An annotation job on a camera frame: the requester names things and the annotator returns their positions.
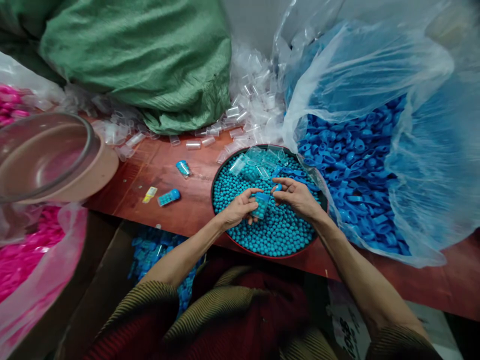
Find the clear plastic bag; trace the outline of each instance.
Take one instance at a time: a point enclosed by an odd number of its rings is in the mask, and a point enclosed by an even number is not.
[[[8,358],[70,281],[82,254],[87,209],[69,203],[58,213],[64,238],[51,248],[17,290],[0,303],[0,360]]]
[[[3,52],[0,52],[0,84],[31,90],[34,96],[30,96],[29,105],[41,110],[48,110],[53,104],[59,104],[65,99],[60,86],[37,75]]]
[[[323,190],[330,213],[354,243],[415,267],[443,265],[440,250],[480,224],[480,38],[475,9],[466,1],[432,0],[377,8],[367,1],[350,12],[353,17],[341,16],[348,13],[346,3],[340,12],[326,11],[339,3],[319,6],[324,14],[336,16],[320,25],[336,25],[318,40],[299,41],[298,48],[284,51],[284,62],[277,67],[289,102],[283,141],[297,152],[308,114],[346,122],[406,94],[385,168],[399,179],[389,187],[389,198],[395,225],[412,256],[370,248],[341,221],[328,189]],[[308,33],[293,39],[306,39]]]
[[[0,247],[20,243],[25,238],[27,228],[38,220],[42,209],[42,204],[1,204]]]

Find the red table surface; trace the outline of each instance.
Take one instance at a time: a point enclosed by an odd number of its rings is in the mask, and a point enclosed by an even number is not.
[[[216,138],[210,147],[188,151],[186,140],[172,147],[168,136],[159,140],[145,139],[132,158],[121,163],[108,185],[92,196],[86,207],[105,214],[161,228],[183,236],[192,236],[213,216],[210,191],[220,167],[216,159],[223,147],[232,140],[228,132]],[[175,164],[187,161],[193,176],[184,179]],[[158,188],[149,203],[142,200],[150,187]],[[158,196],[176,188],[181,200],[160,207]],[[480,321],[480,232],[443,251],[447,264],[443,267],[416,269],[389,258],[360,252],[393,284],[405,299]],[[246,253],[226,234],[216,245]],[[340,280],[322,243],[316,239],[304,252],[288,258],[271,260],[309,273]]]

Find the striped sleeve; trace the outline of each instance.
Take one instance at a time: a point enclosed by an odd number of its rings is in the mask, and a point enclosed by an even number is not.
[[[383,328],[371,342],[366,359],[442,360],[427,339],[404,326]]]
[[[179,310],[177,291],[148,281],[134,287],[116,307],[84,359],[143,359],[160,346]]]

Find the assembled vial with cap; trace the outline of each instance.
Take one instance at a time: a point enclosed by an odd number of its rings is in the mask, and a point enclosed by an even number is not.
[[[178,199],[180,199],[180,191],[173,189],[158,198],[158,205],[162,207]]]
[[[183,177],[186,179],[190,175],[192,175],[192,172],[190,171],[189,165],[185,160],[179,161],[176,163],[176,168],[180,172],[180,174],[183,175]]]
[[[251,212],[252,216],[262,220],[265,217],[265,213],[269,207],[270,195],[257,192],[255,194],[255,201],[258,203],[258,207]]]

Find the finger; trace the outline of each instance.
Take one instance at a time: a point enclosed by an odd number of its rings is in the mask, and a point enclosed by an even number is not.
[[[256,208],[259,207],[259,203],[256,202],[256,201],[253,201],[253,202],[249,202],[248,204],[245,204],[242,209],[246,212],[246,213],[251,213],[252,211],[254,211]]]
[[[275,189],[277,188],[277,186],[278,186],[278,185],[275,185],[274,187],[271,188],[270,194],[273,194],[273,193],[276,191]],[[286,185],[282,185],[282,186],[281,186],[281,190],[282,190],[282,191],[286,191],[287,189],[288,189],[288,186],[286,186]]]
[[[294,195],[287,191],[275,191],[273,197],[277,202],[290,203]]]
[[[296,183],[295,180],[289,178],[289,177],[274,177],[272,181],[276,184],[282,184],[287,187],[292,186],[293,184]]]
[[[252,196],[252,194],[256,193],[263,193],[264,191],[262,189],[259,189],[258,187],[250,187],[244,192],[240,194],[241,197],[248,199],[249,197]]]

